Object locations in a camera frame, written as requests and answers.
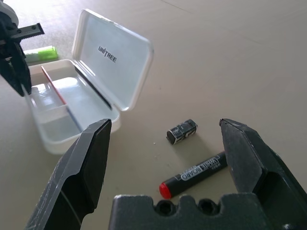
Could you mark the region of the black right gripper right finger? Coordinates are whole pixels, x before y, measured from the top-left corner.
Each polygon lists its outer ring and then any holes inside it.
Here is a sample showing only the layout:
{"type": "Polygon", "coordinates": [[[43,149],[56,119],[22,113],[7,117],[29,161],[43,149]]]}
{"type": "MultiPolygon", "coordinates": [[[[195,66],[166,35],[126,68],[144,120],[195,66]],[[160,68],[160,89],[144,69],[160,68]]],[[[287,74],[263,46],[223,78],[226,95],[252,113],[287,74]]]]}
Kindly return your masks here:
{"type": "Polygon", "coordinates": [[[237,191],[253,193],[276,230],[307,228],[307,194],[283,160],[247,125],[222,118],[227,165],[237,191]]]}

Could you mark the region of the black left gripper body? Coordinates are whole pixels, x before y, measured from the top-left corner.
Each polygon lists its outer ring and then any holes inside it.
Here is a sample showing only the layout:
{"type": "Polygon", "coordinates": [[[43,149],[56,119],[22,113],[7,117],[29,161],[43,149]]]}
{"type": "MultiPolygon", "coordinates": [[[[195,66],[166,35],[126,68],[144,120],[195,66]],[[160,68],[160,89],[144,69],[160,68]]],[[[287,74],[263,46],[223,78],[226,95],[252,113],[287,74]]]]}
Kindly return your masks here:
{"type": "Polygon", "coordinates": [[[0,15],[0,47],[5,48],[9,42],[20,46],[23,39],[43,35],[44,31],[40,23],[18,28],[11,18],[6,14],[0,15]]]}

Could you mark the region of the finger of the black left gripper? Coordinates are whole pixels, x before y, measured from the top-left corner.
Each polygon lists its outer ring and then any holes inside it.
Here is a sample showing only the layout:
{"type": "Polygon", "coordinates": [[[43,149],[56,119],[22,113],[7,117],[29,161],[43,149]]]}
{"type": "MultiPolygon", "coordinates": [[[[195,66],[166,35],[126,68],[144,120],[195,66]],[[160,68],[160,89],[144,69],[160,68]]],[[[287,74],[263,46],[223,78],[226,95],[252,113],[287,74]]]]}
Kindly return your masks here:
{"type": "Polygon", "coordinates": [[[31,94],[30,70],[18,43],[0,45],[0,75],[21,97],[24,97],[24,91],[31,94]]]}

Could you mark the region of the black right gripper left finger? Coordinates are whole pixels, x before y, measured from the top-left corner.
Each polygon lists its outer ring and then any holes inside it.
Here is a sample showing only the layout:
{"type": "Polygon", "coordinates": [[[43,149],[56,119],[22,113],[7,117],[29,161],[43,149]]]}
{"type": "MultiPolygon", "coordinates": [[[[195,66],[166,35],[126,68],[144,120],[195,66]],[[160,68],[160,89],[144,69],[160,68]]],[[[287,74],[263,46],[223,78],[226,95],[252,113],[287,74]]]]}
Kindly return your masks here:
{"type": "Polygon", "coordinates": [[[89,125],[58,161],[27,230],[79,230],[97,208],[106,171],[112,122],[89,125]]]}

